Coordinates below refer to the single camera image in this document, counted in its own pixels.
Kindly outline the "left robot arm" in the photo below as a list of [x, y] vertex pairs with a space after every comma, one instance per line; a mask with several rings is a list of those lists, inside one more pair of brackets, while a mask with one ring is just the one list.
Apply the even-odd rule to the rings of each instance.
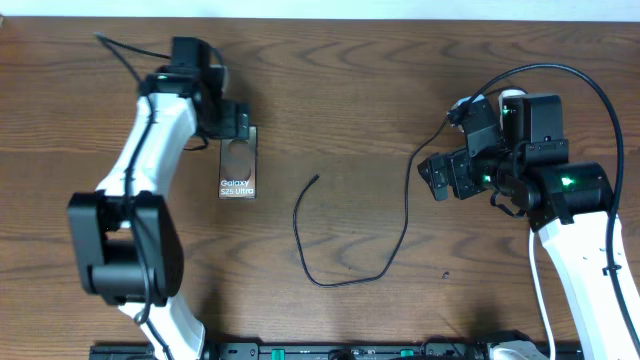
[[167, 206], [188, 142], [254, 144], [247, 104], [226, 98], [228, 68], [218, 49], [175, 37], [166, 64], [136, 75], [136, 117], [109, 174], [68, 207], [84, 291], [129, 316], [153, 359], [217, 359], [217, 344], [190, 310], [181, 283], [184, 252]]

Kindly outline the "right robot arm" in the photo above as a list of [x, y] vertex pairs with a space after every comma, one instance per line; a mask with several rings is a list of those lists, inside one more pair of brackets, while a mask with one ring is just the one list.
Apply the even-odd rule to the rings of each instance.
[[596, 162], [570, 162], [559, 96], [508, 90], [499, 105], [495, 111], [486, 97], [475, 100], [459, 125], [465, 146], [431, 155], [418, 172], [438, 201], [484, 191], [509, 198], [555, 266], [584, 357], [638, 358], [607, 268], [607, 260], [614, 259], [630, 318], [637, 323], [639, 294], [619, 223], [614, 248], [606, 247], [613, 190], [604, 169]]

